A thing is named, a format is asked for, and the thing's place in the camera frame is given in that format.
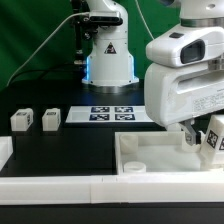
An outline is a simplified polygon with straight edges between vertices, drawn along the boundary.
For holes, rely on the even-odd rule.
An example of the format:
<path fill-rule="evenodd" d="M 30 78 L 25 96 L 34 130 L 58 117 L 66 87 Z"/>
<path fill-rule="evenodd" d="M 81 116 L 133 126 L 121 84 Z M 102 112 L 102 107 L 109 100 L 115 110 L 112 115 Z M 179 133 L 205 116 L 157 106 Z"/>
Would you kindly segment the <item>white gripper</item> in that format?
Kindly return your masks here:
<path fill-rule="evenodd" d="M 224 70 L 208 69 L 207 63 L 181 68 L 151 64 L 144 80 L 148 117 L 162 127 L 180 123 L 186 142 L 201 143 L 193 118 L 224 109 Z"/>

